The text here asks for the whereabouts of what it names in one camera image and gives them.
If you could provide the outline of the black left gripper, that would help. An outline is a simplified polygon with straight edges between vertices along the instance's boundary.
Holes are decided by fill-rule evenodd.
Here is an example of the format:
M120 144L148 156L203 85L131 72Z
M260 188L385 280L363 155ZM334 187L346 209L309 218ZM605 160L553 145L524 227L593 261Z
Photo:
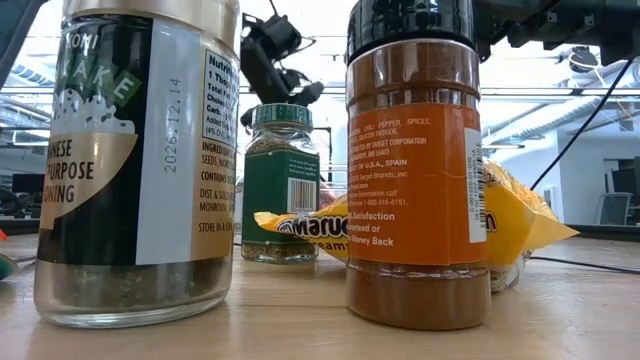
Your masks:
M242 40L240 67L251 91L262 103L289 103L307 107L316 102L324 91L321 82L313 82L300 93L290 96L291 87L282 72L275 68L262 46L250 37Z

